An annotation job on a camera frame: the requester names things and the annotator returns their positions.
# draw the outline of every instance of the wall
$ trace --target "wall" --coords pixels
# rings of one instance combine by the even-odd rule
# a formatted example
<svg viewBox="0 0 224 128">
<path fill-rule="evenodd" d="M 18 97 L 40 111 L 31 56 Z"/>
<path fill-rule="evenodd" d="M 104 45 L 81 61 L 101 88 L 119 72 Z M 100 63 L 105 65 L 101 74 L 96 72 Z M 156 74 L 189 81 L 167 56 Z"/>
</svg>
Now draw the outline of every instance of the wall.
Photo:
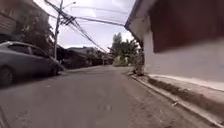
<svg viewBox="0 0 224 128">
<path fill-rule="evenodd" d="M 141 41 L 143 40 L 143 35 L 146 31 L 150 30 L 148 10 L 156 1 L 157 0 L 136 0 L 127 21 L 127 26 L 125 26 Z"/>
<path fill-rule="evenodd" d="M 150 32 L 144 36 L 144 45 L 147 73 L 213 87 L 224 86 L 224 39 L 197 42 L 155 54 Z"/>
<path fill-rule="evenodd" d="M 224 36 L 223 0 L 158 0 L 150 9 L 154 51 Z"/>
<path fill-rule="evenodd" d="M 0 14 L 0 33 L 11 35 L 16 27 L 16 22 Z"/>
</svg>

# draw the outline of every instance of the car wheel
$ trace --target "car wheel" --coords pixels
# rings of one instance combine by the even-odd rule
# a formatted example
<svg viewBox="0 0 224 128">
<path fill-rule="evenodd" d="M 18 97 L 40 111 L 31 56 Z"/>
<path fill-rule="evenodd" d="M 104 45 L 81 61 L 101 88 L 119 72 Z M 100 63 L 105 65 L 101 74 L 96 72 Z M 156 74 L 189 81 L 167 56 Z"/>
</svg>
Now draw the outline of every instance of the car wheel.
<svg viewBox="0 0 224 128">
<path fill-rule="evenodd" d="M 2 86 L 11 85 L 14 81 L 14 72 L 9 68 L 0 69 L 0 84 Z"/>
</svg>

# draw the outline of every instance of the white wall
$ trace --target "white wall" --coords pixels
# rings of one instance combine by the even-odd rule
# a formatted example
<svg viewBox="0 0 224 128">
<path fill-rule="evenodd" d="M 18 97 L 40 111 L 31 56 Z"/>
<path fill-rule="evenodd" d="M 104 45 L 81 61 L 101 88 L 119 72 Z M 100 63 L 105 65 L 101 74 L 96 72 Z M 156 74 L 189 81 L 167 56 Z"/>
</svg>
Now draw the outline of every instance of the white wall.
<svg viewBox="0 0 224 128">
<path fill-rule="evenodd" d="M 141 0 L 141 5 L 138 8 L 138 10 L 132 10 L 136 11 L 136 14 L 133 16 L 131 15 L 128 19 L 130 22 L 129 29 L 134 33 L 135 36 L 138 37 L 138 39 L 143 40 L 143 35 L 150 29 L 150 20 L 149 20 L 149 14 L 148 11 L 150 7 L 157 1 L 157 0 Z"/>
<path fill-rule="evenodd" d="M 144 48 L 149 74 L 197 80 L 202 84 L 219 83 L 224 87 L 224 39 L 154 54 L 152 33 L 148 33 L 144 36 Z"/>
</svg>

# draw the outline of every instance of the gray car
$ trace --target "gray car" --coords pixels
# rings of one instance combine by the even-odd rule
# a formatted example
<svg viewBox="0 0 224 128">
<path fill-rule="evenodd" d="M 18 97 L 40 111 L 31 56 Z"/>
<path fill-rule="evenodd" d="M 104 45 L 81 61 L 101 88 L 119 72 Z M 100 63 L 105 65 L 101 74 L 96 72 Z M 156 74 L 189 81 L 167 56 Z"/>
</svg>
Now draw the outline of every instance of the gray car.
<svg viewBox="0 0 224 128">
<path fill-rule="evenodd" d="M 21 76 L 57 75 L 59 62 L 41 49 L 19 42 L 0 44 L 0 84 L 10 85 Z"/>
</svg>

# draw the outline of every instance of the concrete wall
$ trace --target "concrete wall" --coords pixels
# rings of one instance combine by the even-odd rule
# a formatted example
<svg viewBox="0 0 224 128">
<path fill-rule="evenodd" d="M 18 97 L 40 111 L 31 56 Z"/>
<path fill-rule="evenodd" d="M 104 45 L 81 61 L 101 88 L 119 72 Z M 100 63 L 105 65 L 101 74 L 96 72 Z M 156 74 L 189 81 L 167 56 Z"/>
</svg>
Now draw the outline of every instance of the concrete wall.
<svg viewBox="0 0 224 128">
<path fill-rule="evenodd" d="M 143 40 L 143 35 L 150 30 L 148 11 L 156 1 L 157 0 L 136 0 L 135 6 L 128 19 L 128 26 L 126 27 L 141 41 Z"/>
<path fill-rule="evenodd" d="M 16 28 L 16 19 L 19 17 L 18 7 L 13 2 L 6 0 L 0 1 L 0 33 L 11 35 Z M 4 13 L 4 10 L 11 11 L 10 15 Z"/>
<path fill-rule="evenodd" d="M 155 54 L 152 33 L 148 33 L 144 36 L 144 45 L 147 73 L 196 84 L 215 86 L 215 82 L 224 85 L 224 39 L 207 40 Z"/>
</svg>

